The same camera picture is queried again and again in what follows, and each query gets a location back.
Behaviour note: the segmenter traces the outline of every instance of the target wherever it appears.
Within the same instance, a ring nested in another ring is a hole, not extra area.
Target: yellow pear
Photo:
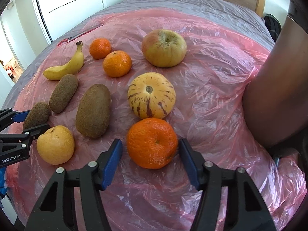
[[[67,127],[58,125],[38,137],[36,148],[44,161],[59,165],[73,156],[75,141]]]

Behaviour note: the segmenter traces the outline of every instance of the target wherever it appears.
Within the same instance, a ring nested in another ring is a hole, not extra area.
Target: banana
[[[84,64],[82,41],[76,43],[77,50],[70,61],[62,66],[53,66],[43,71],[43,75],[53,81],[59,81],[66,74],[76,74]]]

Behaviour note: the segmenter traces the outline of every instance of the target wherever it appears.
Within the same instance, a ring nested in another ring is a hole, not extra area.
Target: brown kiwi
[[[67,74],[61,78],[49,99],[49,106],[52,111],[59,114],[68,105],[78,87],[78,78],[75,75]]]
[[[76,128],[84,136],[98,138],[109,124],[110,92],[102,84],[91,86],[83,95],[76,115]]]
[[[23,130],[46,123],[49,115],[50,108],[48,104],[46,102],[38,102],[23,122]]]

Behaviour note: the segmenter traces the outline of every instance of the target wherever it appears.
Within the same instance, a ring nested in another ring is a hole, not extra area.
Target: floor
[[[13,209],[13,206],[10,203],[7,196],[5,196],[5,198],[1,200],[1,203],[3,205],[4,213],[9,218],[9,220],[14,224],[15,221],[16,221],[16,218],[17,218],[17,214],[16,214],[15,210]]]

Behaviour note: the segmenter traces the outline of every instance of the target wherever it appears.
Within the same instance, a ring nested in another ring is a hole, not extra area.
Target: red plastic bag
[[[165,118],[179,138],[187,138],[205,160],[220,167],[243,166],[259,188],[276,227],[281,230],[291,219],[306,193],[301,170],[292,158],[281,160],[279,169],[266,150],[252,137],[244,121],[242,95],[257,74],[269,51],[255,41],[206,19],[166,9],[146,9],[96,17],[85,28],[103,26],[79,37],[83,41],[84,66],[77,74],[79,87],[61,114],[52,113],[51,126],[68,127],[75,138],[76,150],[63,165],[67,170],[83,167],[106,151],[114,138],[124,144],[124,153],[112,185],[102,192],[102,201],[113,231],[189,230],[201,193],[190,185],[178,155],[160,170],[138,167],[128,156],[125,136],[139,119],[127,101],[131,81],[145,72],[163,74],[174,86],[177,100]],[[142,55],[143,37],[157,28],[171,29],[187,42],[187,54],[179,65],[160,69]],[[89,45],[98,37],[110,40],[112,50],[124,50],[132,58],[131,71],[120,78],[108,77],[102,60],[94,60]],[[56,47],[20,93],[14,110],[29,110],[39,101],[49,102],[57,85],[42,71],[65,64],[76,50],[75,42]],[[79,101],[93,84],[106,85],[111,93],[110,124],[96,140],[82,136],[75,127]],[[21,133],[22,123],[9,132]],[[9,166],[8,184],[18,216],[25,224],[34,203],[57,166],[45,163],[37,153],[36,142],[30,159]],[[227,190],[222,193],[217,229],[223,227]],[[83,226],[80,195],[76,192],[77,218]]]

